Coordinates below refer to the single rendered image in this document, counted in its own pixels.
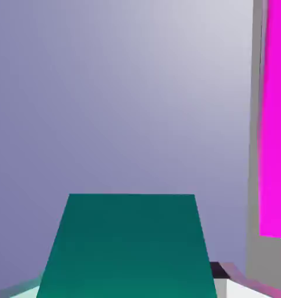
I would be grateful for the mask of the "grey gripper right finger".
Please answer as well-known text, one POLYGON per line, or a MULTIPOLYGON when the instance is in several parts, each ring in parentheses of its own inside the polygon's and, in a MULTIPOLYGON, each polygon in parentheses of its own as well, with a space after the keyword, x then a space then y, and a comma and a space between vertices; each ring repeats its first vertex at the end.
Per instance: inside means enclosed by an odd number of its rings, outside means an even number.
POLYGON ((246 278, 232 262, 211 261, 217 298, 281 298, 281 290, 246 278))

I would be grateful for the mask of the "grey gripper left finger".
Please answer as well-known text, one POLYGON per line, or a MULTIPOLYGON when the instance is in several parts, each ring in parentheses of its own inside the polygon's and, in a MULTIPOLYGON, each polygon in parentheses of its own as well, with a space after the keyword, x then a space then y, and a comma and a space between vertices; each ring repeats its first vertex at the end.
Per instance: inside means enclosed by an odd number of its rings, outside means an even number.
POLYGON ((36 295, 40 286, 43 273, 40 273, 36 278, 29 279, 27 281, 12 285, 8 288, 0 290, 0 298, 12 298, 14 296, 26 293, 27 291, 33 291, 36 295))

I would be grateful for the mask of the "small teal cube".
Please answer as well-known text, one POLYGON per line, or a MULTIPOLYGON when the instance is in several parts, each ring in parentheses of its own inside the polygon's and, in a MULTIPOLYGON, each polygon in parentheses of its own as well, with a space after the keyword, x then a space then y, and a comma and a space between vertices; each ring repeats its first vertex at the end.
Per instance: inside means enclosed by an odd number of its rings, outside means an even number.
POLYGON ((37 298, 217 298, 189 194, 71 194, 37 298))

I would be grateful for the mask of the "large magenta box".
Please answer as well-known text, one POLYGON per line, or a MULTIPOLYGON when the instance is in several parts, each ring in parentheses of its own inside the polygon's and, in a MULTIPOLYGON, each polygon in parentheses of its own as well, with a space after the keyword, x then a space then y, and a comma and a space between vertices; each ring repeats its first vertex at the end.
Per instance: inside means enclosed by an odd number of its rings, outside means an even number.
POLYGON ((258 149, 260 235, 281 238, 281 0, 268 0, 258 149))

